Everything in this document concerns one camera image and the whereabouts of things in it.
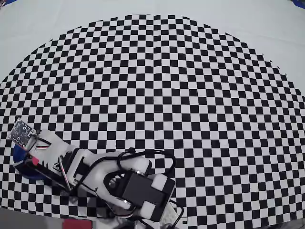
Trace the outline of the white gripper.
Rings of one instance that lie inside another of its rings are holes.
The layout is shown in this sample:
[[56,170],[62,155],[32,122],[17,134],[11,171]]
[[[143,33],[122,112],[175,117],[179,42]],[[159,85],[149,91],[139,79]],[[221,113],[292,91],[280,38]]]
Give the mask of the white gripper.
[[35,143],[34,147],[29,151],[29,157],[25,160],[25,164],[44,177],[52,180],[55,184],[70,191],[71,184],[68,181],[63,160],[66,155],[72,156],[76,147],[62,141],[55,132],[47,129],[41,130],[39,138],[51,144]]

